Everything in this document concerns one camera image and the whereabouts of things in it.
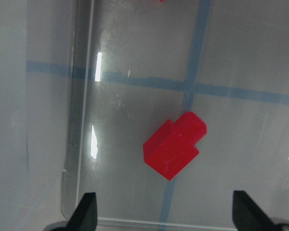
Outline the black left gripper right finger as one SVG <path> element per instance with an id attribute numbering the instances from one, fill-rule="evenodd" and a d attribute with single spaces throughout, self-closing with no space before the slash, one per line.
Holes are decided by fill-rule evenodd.
<path id="1" fill-rule="evenodd" d="M 232 220 L 238 231 L 280 231 L 245 191 L 233 192 Z"/>

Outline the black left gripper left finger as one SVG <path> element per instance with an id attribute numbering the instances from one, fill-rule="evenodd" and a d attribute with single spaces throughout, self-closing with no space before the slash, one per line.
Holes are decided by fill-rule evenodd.
<path id="1" fill-rule="evenodd" d="M 66 225 L 67 231 L 95 231 L 97 227 L 96 193 L 85 193 Z"/>

